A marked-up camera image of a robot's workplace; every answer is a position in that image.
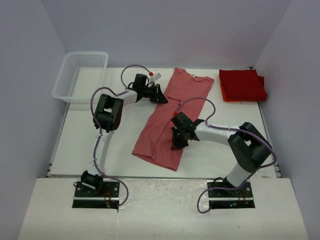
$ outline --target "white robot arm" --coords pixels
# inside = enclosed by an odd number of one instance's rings
[[[98,139],[100,137],[100,143],[94,145],[95,162],[94,159],[90,160],[86,170],[81,175],[82,185],[100,192],[103,176],[99,169],[103,170],[105,167],[109,144],[115,130],[120,125],[123,107],[136,103],[142,98],[148,98],[152,103],[157,104],[168,103],[160,85],[155,84],[154,80],[147,84],[147,76],[144,74],[137,74],[131,87],[128,87],[125,92],[118,94],[116,97],[107,94],[100,96],[94,116],[98,120],[101,130],[93,120],[97,129],[95,138]]]
[[[172,150],[188,146],[188,140],[211,141],[231,148],[237,164],[223,180],[226,188],[240,186],[262,166],[271,154],[264,144],[252,136],[259,137],[265,144],[269,145],[260,132],[249,122],[245,122],[241,126],[216,125],[216,128],[212,128],[207,126],[202,119],[192,122],[183,112],[174,116],[171,121],[174,124],[172,128]]]

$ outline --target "clear plastic basket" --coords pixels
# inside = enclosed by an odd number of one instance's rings
[[[103,86],[107,62],[105,52],[68,53],[63,59],[52,96],[67,103],[89,104],[93,92]]]

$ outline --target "red fabric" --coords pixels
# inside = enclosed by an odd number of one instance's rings
[[[256,70],[220,70],[220,86],[225,102],[265,101],[265,78]]]
[[[192,77],[186,70],[176,67],[164,91],[168,103],[156,106],[136,141],[132,154],[149,163],[176,171],[183,150],[171,150],[171,128],[174,126],[171,118],[181,102],[195,97],[207,97],[213,82],[210,77]],[[199,117],[204,103],[202,99],[190,101],[180,111],[194,121]]]

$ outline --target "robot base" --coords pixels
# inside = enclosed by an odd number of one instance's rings
[[[207,181],[208,188],[225,187],[222,180]],[[236,191],[208,191],[211,209],[252,209],[255,208],[254,197],[250,182]]]
[[[118,209],[119,182],[103,181],[102,191],[85,186],[81,181],[75,182],[72,208],[74,209]]]

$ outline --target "white platform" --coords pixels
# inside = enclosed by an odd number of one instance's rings
[[[158,81],[164,92],[173,74],[173,69],[151,69],[161,73]],[[120,82],[122,68],[107,68],[105,85],[115,92],[124,88]],[[222,100],[219,70],[187,69],[196,76],[208,76],[215,79],[208,98],[216,105],[216,114],[211,124],[227,126],[251,122],[266,136],[257,103],[225,103]],[[137,73],[145,73],[140,68],[129,68],[124,81],[132,82]],[[229,147],[213,142],[191,141],[182,154],[178,170],[172,171],[155,166],[131,154],[134,145],[156,105],[144,99],[127,106],[122,112],[121,124],[111,140],[105,161],[105,171],[111,176],[151,177],[151,178],[216,178],[225,177],[236,164]],[[212,113],[212,107],[205,103],[199,118],[205,119]],[[54,156],[50,174],[52,176],[80,176],[92,159],[95,142],[95,128],[88,104],[70,104],[63,130]],[[265,168],[256,176],[275,178],[273,167]]]
[[[75,179],[39,178],[19,240],[307,240],[291,182],[251,181],[256,208],[197,212],[205,180],[126,180],[119,209],[73,209]],[[123,198],[124,188],[120,187]],[[201,208],[208,207],[208,195]]]

